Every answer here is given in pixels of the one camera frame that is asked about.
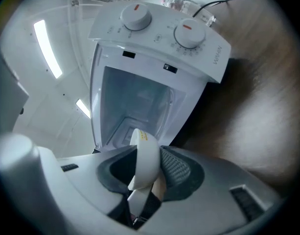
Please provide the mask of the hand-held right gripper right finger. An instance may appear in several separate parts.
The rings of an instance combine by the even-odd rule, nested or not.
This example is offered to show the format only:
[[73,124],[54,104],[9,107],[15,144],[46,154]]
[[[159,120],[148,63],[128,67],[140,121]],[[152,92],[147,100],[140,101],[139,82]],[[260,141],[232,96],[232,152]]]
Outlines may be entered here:
[[255,235],[276,213],[280,196],[224,159],[162,146],[167,189],[140,228],[144,235]]

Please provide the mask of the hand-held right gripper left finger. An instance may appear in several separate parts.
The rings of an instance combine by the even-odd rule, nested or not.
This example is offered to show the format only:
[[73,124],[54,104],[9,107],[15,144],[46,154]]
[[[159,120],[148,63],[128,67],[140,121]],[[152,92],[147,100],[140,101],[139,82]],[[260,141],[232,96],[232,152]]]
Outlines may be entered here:
[[56,159],[38,147],[48,208],[38,228],[45,235],[135,235],[128,206],[128,181],[137,148]]

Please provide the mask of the white bowl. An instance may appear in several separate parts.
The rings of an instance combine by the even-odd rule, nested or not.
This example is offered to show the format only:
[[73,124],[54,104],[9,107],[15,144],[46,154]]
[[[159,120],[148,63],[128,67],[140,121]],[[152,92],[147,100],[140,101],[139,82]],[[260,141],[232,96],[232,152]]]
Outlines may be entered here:
[[135,174],[128,185],[129,190],[143,189],[151,186],[157,179],[161,154],[158,140],[151,134],[135,129],[130,145],[137,147]]

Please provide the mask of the white microwave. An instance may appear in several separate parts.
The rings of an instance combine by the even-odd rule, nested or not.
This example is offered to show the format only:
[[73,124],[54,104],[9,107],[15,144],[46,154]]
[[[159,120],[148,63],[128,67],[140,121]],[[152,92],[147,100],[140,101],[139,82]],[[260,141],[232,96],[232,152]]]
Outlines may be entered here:
[[112,2],[89,33],[93,140],[101,152],[127,146],[138,128],[169,145],[207,83],[220,83],[231,45],[202,21],[146,2]]

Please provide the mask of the ceiling light strip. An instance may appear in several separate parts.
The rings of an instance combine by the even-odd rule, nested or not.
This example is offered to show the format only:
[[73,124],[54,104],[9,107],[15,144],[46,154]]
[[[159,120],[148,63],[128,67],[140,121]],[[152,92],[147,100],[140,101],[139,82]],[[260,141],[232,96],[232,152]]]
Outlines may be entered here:
[[36,22],[34,24],[34,30],[45,61],[54,77],[58,79],[63,73],[53,53],[46,30],[45,20]]
[[91,114],[89,109],[86,107],[86,105],[83,103],[81,99],[78,99],[76,101],[76,106],[88,117],[91,118]]

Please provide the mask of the clear plastic jar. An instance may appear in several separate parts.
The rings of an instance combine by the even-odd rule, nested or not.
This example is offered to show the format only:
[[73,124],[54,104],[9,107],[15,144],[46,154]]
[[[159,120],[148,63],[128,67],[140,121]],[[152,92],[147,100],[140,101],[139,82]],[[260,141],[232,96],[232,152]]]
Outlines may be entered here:
[[[161,0],[161,5],[180,11],[191,17],[202,7],[191,0]],[[194,18],[203,21],[208,27],[216,21],[215,16],[206,9],[199,11]]]

